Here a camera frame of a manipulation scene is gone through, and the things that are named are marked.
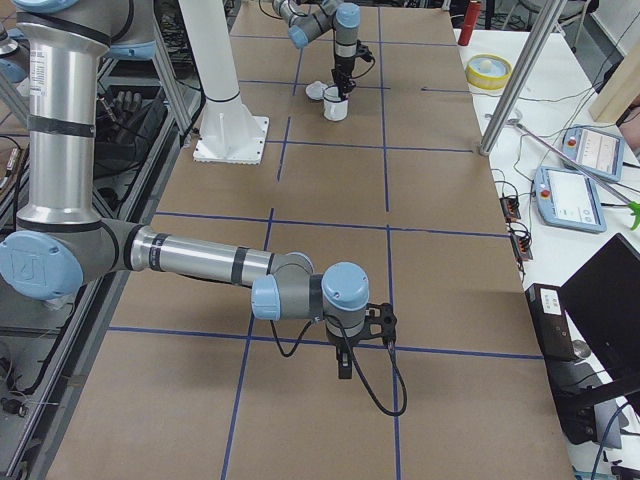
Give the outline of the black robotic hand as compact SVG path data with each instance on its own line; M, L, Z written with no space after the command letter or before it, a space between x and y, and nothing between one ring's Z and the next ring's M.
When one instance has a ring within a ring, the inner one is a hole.
M142 102L142 94L132 90L121 90L116 95L104 93L97 101L97 125L133 131L143 115Z

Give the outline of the wooden board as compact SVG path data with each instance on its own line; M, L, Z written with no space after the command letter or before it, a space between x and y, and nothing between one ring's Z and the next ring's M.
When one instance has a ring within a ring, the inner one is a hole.
M639 95L639 57L636 43L589 107L595 122L614 123Z

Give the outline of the near teach pendant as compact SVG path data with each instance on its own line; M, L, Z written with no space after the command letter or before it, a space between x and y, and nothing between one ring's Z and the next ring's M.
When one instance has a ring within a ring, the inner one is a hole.
M596 184L583 174L540 166L534 187L537 208L546 225L587 233L607 230Z

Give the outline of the aluminium frame post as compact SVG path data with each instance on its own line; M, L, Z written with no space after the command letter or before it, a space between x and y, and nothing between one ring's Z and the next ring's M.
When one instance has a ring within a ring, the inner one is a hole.
M541 9L479 144L481 155L490 155L566 3L549 0Z

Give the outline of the yellow tape roll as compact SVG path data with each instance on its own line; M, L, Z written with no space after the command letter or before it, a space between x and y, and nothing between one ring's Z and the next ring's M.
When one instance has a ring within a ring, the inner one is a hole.
M479 54L471 57L465 68L467 82L483 90L504 88L512 74L511 64L493 54Z

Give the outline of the red cylinder bottle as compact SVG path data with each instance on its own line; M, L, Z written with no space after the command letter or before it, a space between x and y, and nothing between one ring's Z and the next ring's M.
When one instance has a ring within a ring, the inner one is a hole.
M475 29L475 25L479 19L479 15L482 10L482 1L481 0L470 0L467 9L464 15L464 20L462 24L462 28L458 37L458 45L459 46L468 46L473 31Z

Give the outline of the white pedestal column base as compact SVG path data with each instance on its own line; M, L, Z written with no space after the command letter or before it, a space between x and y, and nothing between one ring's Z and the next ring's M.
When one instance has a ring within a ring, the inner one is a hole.
M206 99L194 159L256 165L269 119L252 115L242 101L223 3L179 5Z

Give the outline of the orange connector block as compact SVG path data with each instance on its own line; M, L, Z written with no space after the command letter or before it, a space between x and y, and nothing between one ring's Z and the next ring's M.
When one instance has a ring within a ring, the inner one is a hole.
M533 259L531 238L528 235L521 236L520 232L511 233L510 240L517 261L525 262Z
M520 202L518 196L502 196L500 206L507 223L515 222L521 219Z

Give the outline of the teach pendant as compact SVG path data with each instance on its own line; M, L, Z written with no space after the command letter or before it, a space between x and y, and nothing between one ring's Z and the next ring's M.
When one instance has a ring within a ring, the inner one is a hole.
M621 179L624 146L621 136L576 125L562 140L562 152L571 160L610 182Z
M583 174L540 166L534 187L537 208L546 225L587 233L607 230L596 184Z

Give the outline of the white mug lid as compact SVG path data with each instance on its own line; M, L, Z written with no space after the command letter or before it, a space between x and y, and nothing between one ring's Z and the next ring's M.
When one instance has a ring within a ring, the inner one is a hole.
M321 81L314 81L305 87L305 94L313 101L322 101L327 85Z

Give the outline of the upper orange connector block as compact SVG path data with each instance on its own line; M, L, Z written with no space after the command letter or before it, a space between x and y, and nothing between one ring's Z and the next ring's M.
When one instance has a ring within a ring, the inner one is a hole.
M521 219L520 202L518 196L502 196L500 206L507 223L515 222Z

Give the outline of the white enamel mug blue rim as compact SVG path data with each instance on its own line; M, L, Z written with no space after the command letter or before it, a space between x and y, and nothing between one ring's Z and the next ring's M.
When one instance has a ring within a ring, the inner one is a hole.
M349 101L340 96L337 86L329 86L323 91L323 116L332 122L344 120L348 115Z

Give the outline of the black box white label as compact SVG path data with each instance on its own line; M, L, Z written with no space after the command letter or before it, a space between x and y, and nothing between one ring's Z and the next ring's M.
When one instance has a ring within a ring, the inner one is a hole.
M526 297L567 439L574 445L594 442L621 448L620 421L611 418L618 408L615 395L576 355L559 289L533 284L526 290Z

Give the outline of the black laptop monitor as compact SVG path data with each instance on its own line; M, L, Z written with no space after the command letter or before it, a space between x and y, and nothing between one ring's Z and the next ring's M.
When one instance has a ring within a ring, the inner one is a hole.
M611 377L639 371L639 252L618 233L560 288L560 300Z

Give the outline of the lower orange connector block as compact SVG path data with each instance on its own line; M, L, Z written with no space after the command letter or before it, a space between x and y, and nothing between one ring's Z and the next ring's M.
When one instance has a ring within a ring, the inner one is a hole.
M511 233L510 240L517 261L525 262L533 259L531 238L528 235L521 236L520 232Z

